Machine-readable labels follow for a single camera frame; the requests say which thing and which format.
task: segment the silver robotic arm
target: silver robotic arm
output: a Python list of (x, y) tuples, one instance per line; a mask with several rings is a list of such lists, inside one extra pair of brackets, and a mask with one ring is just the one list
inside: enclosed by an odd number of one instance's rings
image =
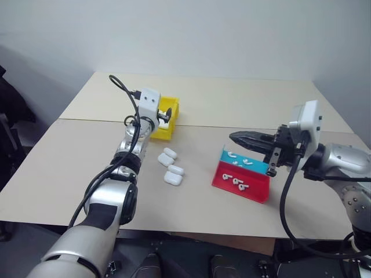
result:
[[(264, 162), (269, 165), (267, 175), (274, 177), (277, 173), (276, 167), (295, 165), (294, 170), (304, 171), (305, 178), (324, 181), (333, 188), (343, 202), (352, 223), (353, 249), (356, 252), (363, 251), (362, 253), (369, 254), (371, 246), (371, 154), (352, 146), (320, 144), (322, 117), (319, 116), (318, 111), (318, 102), (309, 101), (305, 105), (295, 107), (292, 120), (288, 125), (280, 126), (274, 135), (255, 131), (238, 131), (230, 134), (230, 139), (246, 149), (264, 154)], [(294, 239), (285, 220), (284, 204), (285, 198), (283, 207), (280, 205), (280, 215), (283, 211), (282, 224), (290, 238)], [(328, 254), (327, 257), (342, 258), (334, 254)], [(362, 260), (367, 266), (371, 266), (370, 255), (365, 255)]]
[(171, 110), (167, 116), (158, 115), (158, 92), (143, 89), (137, 98), (140, 99), (140, 131), (132, 152), (129, 150), (134, 144), (135, 126), (131, 123), (126, 127), (125, 138), (111, 165), (115, 165), (123, 156), (126, 159), (101, 182), (85, 203), (86, 218), (59, 238), (28, 278), (104, 276), (118, 229), (120, 225), (130, 222), (135, 214), (137, 175), (150, 135), (157, 130), (159, 118), (167, 122), (171, 117)]

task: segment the beige table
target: beige table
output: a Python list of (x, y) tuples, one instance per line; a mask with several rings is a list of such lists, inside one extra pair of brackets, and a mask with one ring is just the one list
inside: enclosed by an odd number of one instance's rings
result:
[[(134, 113), (126, 94), (96, 72), (61, 114), (61, 119), (122, 122)], [(186, 78), (115, 74), (129, 90), (154, 88), (180, 99), (180, 126), (277, 129), (288, 123), (292, 108), (319, 100), (323, 131), (352, 130), (310, 81)]]
[[(228, 139), (237, 130), (178, 126), (172, 142), (151, 141), (139, 174), (136, 216), (125, 228), (286, 237), (278, 211), (286, 169), (278, 169), (265, 204), (211, 186), (224, 144), (233, 152), (261, 158)], [(88, 182), (110, 161), (123, 132), (117, 122), (57, 120), (1, 192), (0, 219), (68, 224)], [(331, 141), (365, 147), (354, 134), (323, 132), (322, 142)], [(164, 147), (178, 152), (177, 165), (186, 170), (179, 187), (163, 181), (166, 169), (157, 156)], [(287, 215), (294, 234), (302, 238), (341, 239), (351, 230), (332, 189), (305, 180), (302, 173), (289, 192)]]
[[(139, 175), (136, 216), (123, 228), (287, 237), (278, 211), (286, 169), (278, 169), (265, 204), (212, 187), (211, 182), (224, 144), (230, 151), (262, 158), (234, 144), (228, 139), (230, 133), (243, 127), (265, 127), (258, 131), (273, 134), (279, 124), (288, 122), (291, 106), (305, 100), (321, 100), (322, 143), (366, 149), (311, 82), (119, 77), (132, 89), (151, 86), (163, 95), (180, 97), (180, 125), (171, 142), (151, 140)], [(87, 184), (109, 163), (123, 137), (119, 121), (132, 112), (127, 97), (106, 79), (107, 74), (95, 73), (27, 156), (0, 193), (0, 220), (68, 224)], [(220, 97), (224, 92), (230, 105)], [(199, 101), (192, 106), (196, 95)], [(177, 165), (186, 170), (179, 187), (163, 181), (166, 169), (157, 156), (164, 147), (178, 152)], [(289, 192), (287, 216), (299, 238), (342, 239), (351, 231), (337, 195), (322, 182), (305, 180), (302, 173)]]

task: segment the red box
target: red box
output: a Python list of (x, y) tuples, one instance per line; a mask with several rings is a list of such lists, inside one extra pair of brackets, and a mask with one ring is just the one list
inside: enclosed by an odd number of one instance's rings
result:
[[(223, 174), (231, 175), (232, 178), (224, 180)], [(242, 180), (249, 187), (241, 191), (238, 185), (233, 184), (233, 178)], [(220, 189), (232, 192), (239, 196), (264, 203), (269, 197), (270, 178), (267, 175), (250, 171), (224, 161), (219, 161), (212, 185)]]

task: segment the gray floor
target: gray floor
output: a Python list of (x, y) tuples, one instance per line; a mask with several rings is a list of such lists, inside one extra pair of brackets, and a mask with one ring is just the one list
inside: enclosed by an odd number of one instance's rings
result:
[[(26, 277), (59, 237), (58, 234), (37, 225), (16, 224), (15, 228), (12, 240), (0, 243), (1, 278)], [(123, 269), (114, 277), (131, 277), (142, 260), (151, 252), (157, 252), (161, 257), (164, 277), (177, 278), (207, 278), (208, 262), (215, 254), (228, 257), (241, 277), (261, 277), (257, 261), (268, 259), (261, 254), (191, 240), (119, 239), (113, 259), (120, 260)], [(321, 258), (283, 264), (278, 274), (279, 278), (341, 277), (337, 261)]]

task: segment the yellow box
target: yellow box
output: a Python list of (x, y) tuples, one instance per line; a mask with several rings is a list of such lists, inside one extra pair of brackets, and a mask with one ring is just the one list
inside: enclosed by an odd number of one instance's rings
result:
[(166, 112), (169, 108), (172, 109), (172, 116), (169, 121), (169, 129), (158, 129), (151, 138), (171, 140), (175, 129), (175, 122), (179, 115), (179, 98), (177, 97), (161, 97), (158, 109)]

